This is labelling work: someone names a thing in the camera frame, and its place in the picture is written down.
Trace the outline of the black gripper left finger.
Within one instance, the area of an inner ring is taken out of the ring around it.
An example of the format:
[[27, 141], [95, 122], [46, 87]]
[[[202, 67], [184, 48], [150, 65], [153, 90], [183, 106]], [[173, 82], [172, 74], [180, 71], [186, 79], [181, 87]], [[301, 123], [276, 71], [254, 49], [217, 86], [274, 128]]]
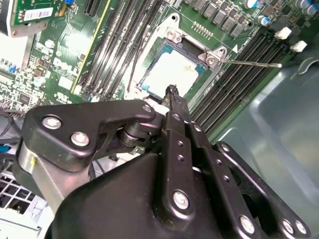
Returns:
[[52, 208], [79, 187], [144, 154], [191, 158], [190, 114], [175, 86], [151, 107], [143, 100], [42, 106], [22, 127], [21, 167]]

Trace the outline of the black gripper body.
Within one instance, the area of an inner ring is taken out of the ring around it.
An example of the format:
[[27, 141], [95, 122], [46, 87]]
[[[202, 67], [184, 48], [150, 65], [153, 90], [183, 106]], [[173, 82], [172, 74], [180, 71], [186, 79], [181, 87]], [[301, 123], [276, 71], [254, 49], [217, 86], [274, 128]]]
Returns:
[[144, 154], [79, 187], [62, 202], [48, 239], [237, 239], [219, 197], [191, 158]]

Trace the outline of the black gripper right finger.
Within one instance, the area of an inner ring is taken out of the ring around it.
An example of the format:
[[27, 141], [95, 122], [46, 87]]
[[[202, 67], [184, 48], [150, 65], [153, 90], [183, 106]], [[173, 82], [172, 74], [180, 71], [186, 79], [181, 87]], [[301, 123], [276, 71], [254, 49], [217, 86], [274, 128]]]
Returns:
[[226, 239], [311, 238], [305, 222], [234, 149], [223, 141], [211, 144], [193, 122], [186, 128]]

